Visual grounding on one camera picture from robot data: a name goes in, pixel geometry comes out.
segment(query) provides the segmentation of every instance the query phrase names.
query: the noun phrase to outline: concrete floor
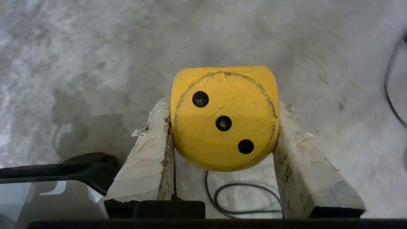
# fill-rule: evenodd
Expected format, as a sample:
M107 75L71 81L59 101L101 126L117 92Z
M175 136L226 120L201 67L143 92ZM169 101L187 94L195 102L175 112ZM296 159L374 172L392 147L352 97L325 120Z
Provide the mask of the concrete floor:
M94 151L124 160L180 68L265 64L360 193L364 217L407 217L407 134L382 88L406 12L404 0L1 0L0 167ZM406 95L402 72L394 96ZM177 167L189 171L181 197L207 201L203 171L180 158ZM276 190L273 176L269 158L214 179Z

